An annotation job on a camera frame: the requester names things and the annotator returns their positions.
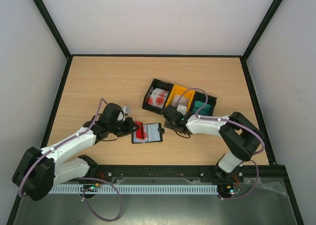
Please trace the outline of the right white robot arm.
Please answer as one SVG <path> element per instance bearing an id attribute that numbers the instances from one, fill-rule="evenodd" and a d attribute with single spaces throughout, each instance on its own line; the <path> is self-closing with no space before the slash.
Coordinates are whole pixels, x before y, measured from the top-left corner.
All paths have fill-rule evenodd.
<path id="1" fill-rule="evenodd" d="M 237 166 L 265 149 L 261 131 L 239 112 L 223 117 L 203 116 L 197 112 L 182 114 L 169 105 L 160 114 L 179 136 L 190 138 L 192 134 L 207 134 L 223 139 L 229 152 L 215 165 L 215 175 L 220 181 L 227 181 Z"/>

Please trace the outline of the black leather card holder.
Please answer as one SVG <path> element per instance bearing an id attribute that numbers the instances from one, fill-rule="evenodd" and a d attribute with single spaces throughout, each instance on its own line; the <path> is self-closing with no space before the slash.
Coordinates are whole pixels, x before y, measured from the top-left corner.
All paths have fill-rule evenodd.
<path id="1" fill-rule="evenodd" d="M 157 143 L 157 142 L 162 142 L 163 141 L 163 134 L 164 134 L 164 128 L 162 127 L 161 123 L 147 123 L 144 124 L 147 130 L 148 134 L 148 140 L 145 141 L 144 143 Z"/>

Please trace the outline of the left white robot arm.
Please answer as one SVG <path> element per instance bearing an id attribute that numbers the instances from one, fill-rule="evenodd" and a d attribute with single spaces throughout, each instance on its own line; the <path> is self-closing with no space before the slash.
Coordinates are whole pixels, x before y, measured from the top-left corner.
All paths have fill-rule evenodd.
<path id="1" fill-rule="evenodd" d="M 67 160 L 85 148 L 106 141 L 109 134 L 121 138 L 139 130 L 139 125 L 128 114 L 127 107 L 107 103 L 74 134 L 41 149 L 27 149 L 12 177 L 12 182 L 19 187 L 18 196 L 38 201 L 53 186 L 85 176 L 94 166 L 93 160 L 84 157 Z"/>

